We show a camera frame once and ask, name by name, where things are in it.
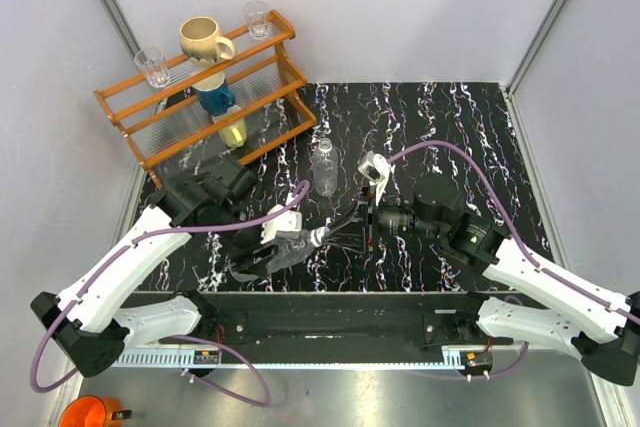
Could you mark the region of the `white bottle cap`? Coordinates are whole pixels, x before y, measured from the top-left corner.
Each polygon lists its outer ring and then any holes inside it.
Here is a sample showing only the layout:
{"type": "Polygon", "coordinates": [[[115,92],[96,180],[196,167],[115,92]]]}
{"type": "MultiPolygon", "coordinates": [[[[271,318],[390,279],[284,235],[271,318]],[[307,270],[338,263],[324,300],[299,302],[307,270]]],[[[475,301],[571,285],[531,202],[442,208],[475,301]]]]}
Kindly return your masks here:
{"type": "Polygon", "coordinates": [[[320,247],[329,233],[328,227],[319,227],[309,232],[309,239],[314,247],[320,247]]]}

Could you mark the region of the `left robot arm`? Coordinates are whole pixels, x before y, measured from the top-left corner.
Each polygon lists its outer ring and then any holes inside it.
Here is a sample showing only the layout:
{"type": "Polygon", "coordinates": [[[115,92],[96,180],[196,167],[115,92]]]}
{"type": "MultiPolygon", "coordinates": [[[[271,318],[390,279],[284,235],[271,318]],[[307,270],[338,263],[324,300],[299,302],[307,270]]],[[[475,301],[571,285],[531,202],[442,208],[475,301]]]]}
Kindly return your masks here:
{"type": "Polygon", "coordinates": [[[234,159],[220,159],[195,175],[167,181],[139,219],[89,272],[58,294],[41,292],[30,304],[52,341],[76,372],[94,377],[126,350],[186,335],[196,343],[220,339],[219,311],[196,291],[178,291],[139,308],[123,303],[142,281],[191,238],[193,228],[245,221],[240,209],[256,173],[234,159]]]}

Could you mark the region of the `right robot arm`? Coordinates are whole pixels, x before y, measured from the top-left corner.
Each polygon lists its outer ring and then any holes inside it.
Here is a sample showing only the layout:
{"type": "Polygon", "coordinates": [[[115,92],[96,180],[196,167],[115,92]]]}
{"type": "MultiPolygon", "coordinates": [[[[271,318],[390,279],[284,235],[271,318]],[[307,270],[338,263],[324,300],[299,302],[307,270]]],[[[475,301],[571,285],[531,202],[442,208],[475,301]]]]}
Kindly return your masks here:
{"type": "Polygon", "coordinates": [[[511,338],[578,359],[592,374],[633,385],[639,366],[639,295],[589,282],[527,247],[506,224],[474,213],[452,183],[429,176],[411,199],[365,187],[325,243],[366,255],[382,236],[417,238],[452,266],[514,288],[538,307],[470,293],[454,318],[466,343],[511,338]]]}

